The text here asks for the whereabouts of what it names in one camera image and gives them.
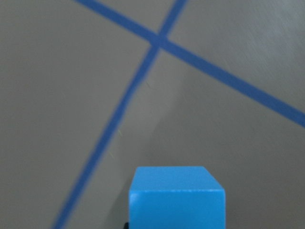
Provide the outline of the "blue wooden block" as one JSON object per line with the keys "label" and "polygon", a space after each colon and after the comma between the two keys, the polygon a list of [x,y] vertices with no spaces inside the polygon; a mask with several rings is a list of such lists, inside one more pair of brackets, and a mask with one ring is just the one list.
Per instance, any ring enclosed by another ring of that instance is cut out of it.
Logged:
{"label": "blue wooden block", "polygon": [[129,189],[131,229],[224,229],[226,196],[201,166],[138,167]]}

